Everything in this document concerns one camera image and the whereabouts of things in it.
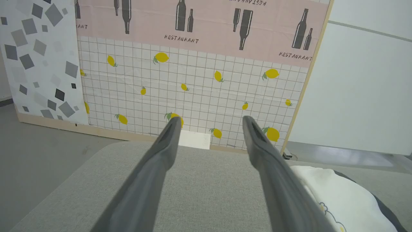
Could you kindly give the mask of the grey squares print backdrop panel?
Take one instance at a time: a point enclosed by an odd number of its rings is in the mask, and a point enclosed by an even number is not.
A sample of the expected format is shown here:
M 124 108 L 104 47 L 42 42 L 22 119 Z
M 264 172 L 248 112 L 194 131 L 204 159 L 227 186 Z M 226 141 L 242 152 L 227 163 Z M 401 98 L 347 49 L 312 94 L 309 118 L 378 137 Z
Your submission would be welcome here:
M 87 125 L 75 0 L 0 0 L 0 49 L 16 110 Z

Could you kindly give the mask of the white and black long-sleeve shirt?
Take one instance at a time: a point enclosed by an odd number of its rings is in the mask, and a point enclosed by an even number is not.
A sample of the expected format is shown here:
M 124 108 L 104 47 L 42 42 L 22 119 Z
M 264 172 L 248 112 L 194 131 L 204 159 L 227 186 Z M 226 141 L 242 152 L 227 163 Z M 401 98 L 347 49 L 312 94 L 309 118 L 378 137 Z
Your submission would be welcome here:
M 336 232 L 407 232 L 379 198 L 332 169 L 291 166 Z

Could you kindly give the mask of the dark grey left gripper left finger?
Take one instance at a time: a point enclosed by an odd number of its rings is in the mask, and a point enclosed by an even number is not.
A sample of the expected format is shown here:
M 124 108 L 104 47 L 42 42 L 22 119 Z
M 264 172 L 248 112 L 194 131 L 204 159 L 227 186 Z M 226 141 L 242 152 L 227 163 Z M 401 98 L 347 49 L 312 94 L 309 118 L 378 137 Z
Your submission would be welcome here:
M 91 232 L 153 232 L 166 173 L 176 159 L 181 126 L 179 117 L 167 123 Z

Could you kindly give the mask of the white rectangular box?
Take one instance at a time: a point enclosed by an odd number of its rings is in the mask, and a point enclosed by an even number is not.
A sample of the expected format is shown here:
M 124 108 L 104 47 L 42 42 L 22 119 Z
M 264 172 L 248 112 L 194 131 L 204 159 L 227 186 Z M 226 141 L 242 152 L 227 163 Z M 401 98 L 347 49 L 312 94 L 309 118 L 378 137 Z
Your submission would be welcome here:
M 180 133 L 178 145 L 209 150 L 210 143 L 210 134 L 182 130 Z

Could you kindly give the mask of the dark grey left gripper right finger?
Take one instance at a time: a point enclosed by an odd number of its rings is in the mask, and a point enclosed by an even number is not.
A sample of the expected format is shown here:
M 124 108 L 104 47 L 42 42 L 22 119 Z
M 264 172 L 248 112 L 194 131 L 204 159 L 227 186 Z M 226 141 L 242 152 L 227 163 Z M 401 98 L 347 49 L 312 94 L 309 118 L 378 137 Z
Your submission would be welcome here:
M 244 116 L 242 126 L 249 160 L 262 182 L 272 232 L 335 232 L 256 121 Z

